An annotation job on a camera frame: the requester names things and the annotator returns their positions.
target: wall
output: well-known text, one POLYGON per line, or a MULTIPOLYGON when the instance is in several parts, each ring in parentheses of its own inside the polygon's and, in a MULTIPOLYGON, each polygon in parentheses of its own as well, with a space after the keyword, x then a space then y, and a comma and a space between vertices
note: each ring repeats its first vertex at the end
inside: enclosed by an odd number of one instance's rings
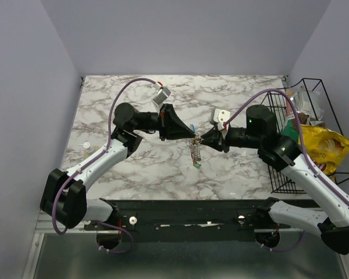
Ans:
POLYGON ((80 77, 38 0, 0 1, 0 278, 20 278, 80 77))
MULTIPOLYGON (((349 138, 349 0, 332 0, 296 61, 290 84, 322 78, 344 134, 349 138)), ((349 193, 349 183, 344 186, 349 193)))
POLYGON ((82 74, 287 74, 329 0, 41 0, 82 74))

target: black wire rack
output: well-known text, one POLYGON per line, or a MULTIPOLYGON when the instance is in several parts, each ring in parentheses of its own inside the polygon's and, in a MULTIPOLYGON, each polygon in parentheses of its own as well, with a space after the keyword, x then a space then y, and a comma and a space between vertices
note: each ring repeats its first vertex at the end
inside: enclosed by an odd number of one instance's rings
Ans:
MULTIPOLYGON (((296 83, 291 87, 284 87, 280 89, 287 90, 290 88, 300 88, 300 90, 306 91, 306 93, 308 94, 308 98, 312 106, 315 118, 317 120, 318 120, 317 112, 315 112, 310 92, 313 92, 313 91, 320 92, 321 95, 324 97, 323 107, 325 108, 324 120, 326 123, 326 127, 330 128, 333 131, 337 131, 341 135, 344 135, 340 127, 339 120, 337 119, 334 109, 332 107, 325 85, 323 84, 323 81, 321 79, 303 78, 298 83, 296 83), (335 123, 336 125, 333 124, 333 127, 329 127, 328 124, 330 123, 335 123)), ((261 104, 267 106, 272 112, 275 113, 277 118, 277 128, 278 128, 278 131, 281 131, 283 129, 283 125, 285 123, 286 114, 287 114, 286 100, 284 99, 284 97, 275 92, 268 92, 265 95, 264 99, 262 100, 261 104)), ((272 184, 272 193, 282 193, 282 194, 304 194, 305 193, 305 191, 301 189, 299 185, 297 185, 295 182, 293 182, 286 176, 282 175, 280 172, 277 172, 272 167, 268 166, 268 170, 269 170, 269 176, 272 184)), ((332 175, 334 175, 334 180, 338 185, 349 180, 349 154, 344 159, 341 166, 332 175)))

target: white bottle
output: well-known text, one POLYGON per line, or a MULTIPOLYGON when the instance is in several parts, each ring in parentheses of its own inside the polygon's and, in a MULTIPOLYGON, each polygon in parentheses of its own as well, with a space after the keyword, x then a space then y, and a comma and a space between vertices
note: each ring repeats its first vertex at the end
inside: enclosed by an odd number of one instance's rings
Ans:
POLYGON ((99 150, 98 146, 92 146, 91 143, 89 141, 86 141, 83 144, 79 144, 83 147, 84 149, 84 158, 88 158, 89 156, 91 156, 95 151, 99 150))

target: yellow bag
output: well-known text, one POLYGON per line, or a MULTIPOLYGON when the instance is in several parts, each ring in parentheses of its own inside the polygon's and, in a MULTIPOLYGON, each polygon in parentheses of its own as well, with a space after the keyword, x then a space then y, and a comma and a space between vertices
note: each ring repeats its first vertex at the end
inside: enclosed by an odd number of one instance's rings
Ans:
POLYGON ((349 139, 323 127, 301 125, 301 128, 310 158, 325 175, 334 173, 349 153, 349 139))

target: purple cable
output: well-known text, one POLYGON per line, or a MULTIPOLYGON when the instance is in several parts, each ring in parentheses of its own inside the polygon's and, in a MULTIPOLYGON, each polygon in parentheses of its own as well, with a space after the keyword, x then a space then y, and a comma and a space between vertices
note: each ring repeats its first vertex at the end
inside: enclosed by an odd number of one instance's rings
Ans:
POLYGON ((261 246, 261 248, 265 248, 265 249, 267 249, 267 250, 269 250, 271 252, 288 252, 288 251, 291 251, 291 250, 296 249, 297 247, 299 247, 299 245, 302 243, 302 240, 304 240, 304 235, 305 235, 305 231, 302 231, 302 235, 301 235, 300 239, 297 241, 297 243, 295 245, 293 245, 292 247, 289 247, 289 248, 286 248, 286 249, 269 248, 269 247, 267 247, 265 245, 261 246))
MULTIPOLYGON (((301 129, 301 123, 300 123, 300 119, 298 118, 298 114, 295 110, 295 106, 292 103, 291 99, 281 90, 277 90, 277 89, 265 89, 260 91, 259 93, 256 93, 254 96, 252 96, 243 106, 241 106, 237 112, 235 114, 232 115, 232 117, 226 121, 224 123, 224 126, 228 125, 249 103, 251 103, 254 99, 256 99, 257 97, 259 97, 260 95, 267 93, 267 92, 277 92, 280 95, 282 95, 283 97, 285 97, 285 99, 288 101, 288 103, 290 104, 290 107, 292 108, 293 114, 295 116, 296 122, 297 122, 297 127, 298 127, 298 135, 300 137, 300 143, 301 143, 301 147, 302 147, 302 154, 304 155, 304 159, 307 162, 308 166, 310 167, 310 169, 314 172, 317 173, 317 170, 315 169, 315 166, 313 165, 313 163, 311 162, 310 157, 308 156, 307 150, 305 149, 305 145, 304 145, 304 137, 302 136, 302 129, 301 129)), ((347 206, 349 206, 349 201, 346 197, 344 197, 337 189, 335 189, 335 187, 333 187, 329 182, 327 182, 327 180, 322 177, 321 174, 318 174, 317 176, 323 183, 325 186, 328 187, 328 189, 330 189, 333 193, 335 193, 335 195, 337 195, 347 206)))
MULTIPOLYGON (((123 88, 119 91, 119 93, 117 93, 117 96, 115 97, 114 101, 112 102, 111 108, 110 108, 110 112, 109 112, 109 123, 108 123, 108 141, 107 141, 107 145, 106 145, 106 150, 110 147, 111 144, 111 118, 112 118, 112 112, 113 109, 115 107, 115 104, 117 102, 117 100, 119 99, 120 95, 123 93, 123 91, 132 83, 136 82, 136 81, 148 81, 149 83, 153 83, 155 84, 156 82, 154 80, 150 80, 149 78, 145 78, 145 77, 139 77, 139 78, 135 78, 131 81, 129 81, 126 85, 123 86, 123 88)), ((80 171, 75 171, 60 187, 60 189, 58 190, 56 197, 53 201, 53 207, 52 207, 52 224, 53 224, 53 228, 56 231, 57 234, 65 234, 67 231, 67 228, 65 228, 63 231, 61 231, 60 229, 58 229, 57 226, 57 222, 56 222, 56 206, 58 203, 58 200, 62 194, 62 191, 66 188, 66 186, 68 185, 68 183, 70 183, 72 181, 72 179, 75 178, 75 176, 77 176, 78 174, 80 174, 84 169, 86 169, 88 166, 90 166, 91 164, 93 164, 94 162, 96 162, 99 158, 101 158, 105 153, 106 150, 103 150, 100 154, 98 154, 96 157, 94 157, 93 159, 91 159, 89 162, 87 162, 86 164, 84 164, 83 166, 80 167, 80 171)))
POLYGON ((129 248, 127 248, 125 250, 121 250, 121 251, 108 250, 105 247, 103 247, 102 245, 98 244, 98 246, 101 249, 105 250, 108 253, 112 253, 112 254, 124 254, 124 253, 128 252, 130 249, 133 248, 134 239, 133 239, 132 235, 127 230, 125 230, 124 228, 113 226, 113 225, 110 225, 110 224, 107 224, 107 223, 104 223, 104 222, 100 222, 100 221, 97 221, 96 223, 101 225, 101 226, 104 226, 104 227, 113 228, 114 230, 121 231, 121 232, 125 233, 126 235, 128 235, 128 237, 130 238, 130 246, 129 246, 129 248))

